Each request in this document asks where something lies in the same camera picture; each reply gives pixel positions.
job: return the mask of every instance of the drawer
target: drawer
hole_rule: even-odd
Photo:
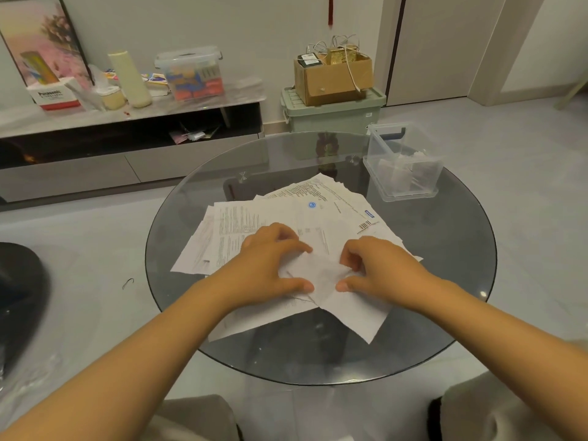
[[[141,182],[157,181],[184,177],[215,156],[257,139],[257,134],[246,134],[244,136],[235,136],[234,138],[137,150],[136,152],[125,153],[125,156]],[[253,163],[245,160],[251,160],[252,158],[256,159]],[[235,160],[236,167],[262,163],[267,161],[267,153],[264,158],[262,155],[251,155],[251,151],[247,151],[243,152],[243,157],[235,157]]]
[[[0,170],[0,196],[13,202],[138,182],[124,155],[92,156]]]

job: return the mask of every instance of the white bottle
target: white bottle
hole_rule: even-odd
[[[130,58],[128,51],[116,52],[108,54],[114,66],[114,71],[118,77],[118,82],[129,103],[135,108],[143,108],[151,105],[153,99],[149,90],[145,86],[143,77],[137,71],[133,59]]]

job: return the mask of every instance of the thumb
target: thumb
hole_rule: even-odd
[[[280,296],[290,294],[293,292],[305,292],[307,294],[310,294],[314,290],[315,287],[310,281],[301,278],[279,279],[276,285],[276,292]]]
[[[339,292],[368,292],[369,281],[365,277],[352,275],[339,281],[335,289]]]

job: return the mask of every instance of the paper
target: paper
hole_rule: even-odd
[[[390,306],[361,293],[335,290],[338,281],[357,275],[339,264],[343,247],[349,239],[371,235],[406,248],[361,194],[350,192],[328,176],[319,174],[264,197],[256,196],[253,201],[209,206],[172,271],[212,274],[239,254],[247,236],[274,222],[289,226],[301,241],[313,247],[312,253],[287,255],[281,260],[278,275],[307,279],[315,286],[314,292],[234,311],[218,324],[209,340],[320,307],[370,343]]]

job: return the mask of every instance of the glass tabletop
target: glass tabletop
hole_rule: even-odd
[[[487,300],[496,243],[483,208],[449,170],[434,198],[386,203],[362,160],[367,136],[292,133],[255,140],[211,159],[177,185],[159,209],[145,250],[149,287],[164,310],[202,275],[170,272],[216,201],[251,200],[317,173],[365,196],[433,274]],[[295,385],[333,385],[390,376],[437,355],[453,339],[430,320],[393,307],[371,344],[321,309],[205,342],[201,351],[236,370]]]

